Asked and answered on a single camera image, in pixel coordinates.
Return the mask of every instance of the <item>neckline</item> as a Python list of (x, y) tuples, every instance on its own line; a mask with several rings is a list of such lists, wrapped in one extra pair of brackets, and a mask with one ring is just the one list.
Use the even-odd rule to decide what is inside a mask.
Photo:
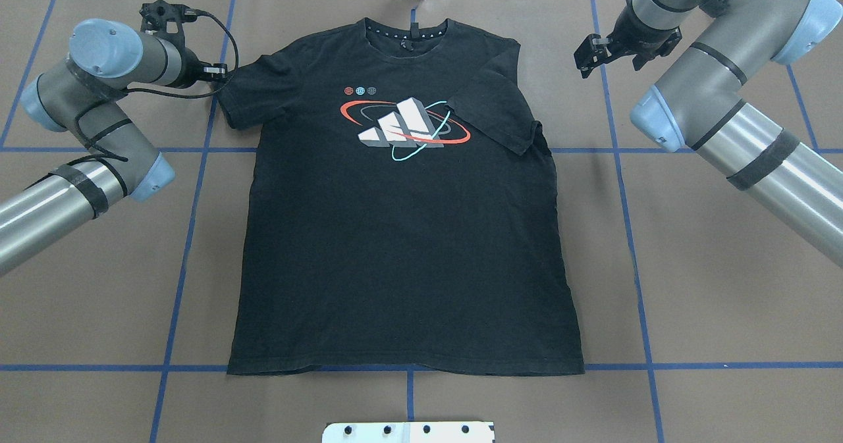
[(386, 38), (394, 38), (396, 40), (410, 40), (410, 31), (409, 30), (401, 30), (398, 28), (394, 28), (391, 26), (383, 25), (382, 23), (378, 23), (375, 20), (372, 20), (368, 17), (358, 21), (356, 24), (358, 27), (358, 33), (361, 35), (362, 41), (366, 44), (368, 50), (373, 53), (377, 58), (388, 62), (394, 63), (395, 65), (410, 65), (410, 63), (418, 63), (424, 60), (427, 60), (434, 56), (436, 53), (439, 53), (443, 50), (443, 47), (448, 44), (448, 41), (452, 38), (452, 32), (454, 31), (455, 23), (451, 19), (445, 19), (442, 23), (434, 27), (428, 28), (420, 28), (419, 35), (420, 39), (428, 40), (431, 38), (442, 38), (439, 43), (436, 44), (435, 47), (431, 48), (430, 51), (415, 55), (415, 56), (408, 56), (408, 57), (394, 57), (390, 56), (387, 53), (382, 52), (376, 46), (373, 46), (367, 37), (368, 32), (374, 32), (376, 34), (386, 36)]

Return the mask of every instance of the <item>white plastic plate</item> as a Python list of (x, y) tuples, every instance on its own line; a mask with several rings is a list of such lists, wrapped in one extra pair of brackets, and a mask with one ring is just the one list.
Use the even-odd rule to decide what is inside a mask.
[(322, 443), (495, 443), (493, 422), (330, 424)]

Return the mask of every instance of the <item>shirt hem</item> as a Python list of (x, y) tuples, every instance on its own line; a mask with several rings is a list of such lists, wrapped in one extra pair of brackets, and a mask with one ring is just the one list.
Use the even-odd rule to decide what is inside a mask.
[(474, 376), (572, 376), (585, 373), (582, 359), (488, 360), (454, 358), (432, 353), (348, 354), (314, 353), (306, 357), (237, 359), (229, 361), (226, 374), (232, 376), (271, 376), (318, 371), (330, 365), (421, 365), (435, 371)]

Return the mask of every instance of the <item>short sleeve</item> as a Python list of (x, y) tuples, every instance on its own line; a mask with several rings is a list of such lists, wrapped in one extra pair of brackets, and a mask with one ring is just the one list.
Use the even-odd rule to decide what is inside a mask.
[(530, 106), (518, 89), (517, 42), (483, 65), (448, 98), (448, 106), (483, 134), (523, 155), (533, 143), (536, 126)]
[(283, 116), (299, 96), (301, 74), (286, 48), (232, 71), (219, 93), (229, 126), (249, 128)]

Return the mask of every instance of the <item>graphic print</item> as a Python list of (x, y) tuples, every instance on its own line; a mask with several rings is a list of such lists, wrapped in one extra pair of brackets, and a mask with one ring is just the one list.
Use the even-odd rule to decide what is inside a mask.
[[(358, 134), (360, 142), (368, 147), (391, 146), (392, 160), (405, 161), (418, 154), (422, 149), (443, 148), (446, 144), (466, 143), (472, 138), (472, 134), (466, 127), (450, 118), (450, 112), (442, 116), (430, 110), (431, 107), (438, 104), (445, 104), (445, 101), (434, 102), (430, 106), (425, 106), (413, 97), (398, 103), (350, 101), (342, 105), (340, 113), (359, 126), (364, 126), (364, 124), (358, 122), (356, 118), (362, 118), (368, 122), (377, 122), (376, 127), (366, 128)], [(442, 139), (441, 136), (451, 134), (452, 125), (461, 128), (463, 136), (458, 139)], [(416, 150), (403, 158), (398, 158), (395, 156), (396, 147), (416, 148)]]

